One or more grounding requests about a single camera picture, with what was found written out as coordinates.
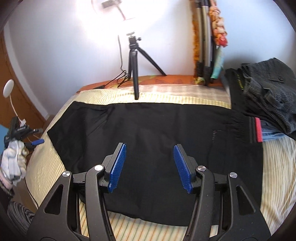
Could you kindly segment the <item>striped sleeve forearm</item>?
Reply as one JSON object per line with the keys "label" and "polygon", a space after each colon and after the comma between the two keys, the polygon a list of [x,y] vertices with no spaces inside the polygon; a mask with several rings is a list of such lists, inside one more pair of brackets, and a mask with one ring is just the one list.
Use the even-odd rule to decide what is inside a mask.
{"label": "striped sleeve forearm", "polygon": [[4,213],[11,224],[26,236],[35,214],[23,204],[12,201],[14,195],[12,183],[6,180],[1,172],[1,204],[4,207]]}

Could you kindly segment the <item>white gloved left hand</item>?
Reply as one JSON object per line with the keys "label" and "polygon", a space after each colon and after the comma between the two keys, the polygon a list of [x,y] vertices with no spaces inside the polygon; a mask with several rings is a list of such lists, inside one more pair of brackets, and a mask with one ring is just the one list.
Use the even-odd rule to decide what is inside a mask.
{"label": "white gloved left hand", "polygon": [[1,155],[1,181],[10,190],[27,173],[26,156],[28,150],[22,141],[11,141]]}

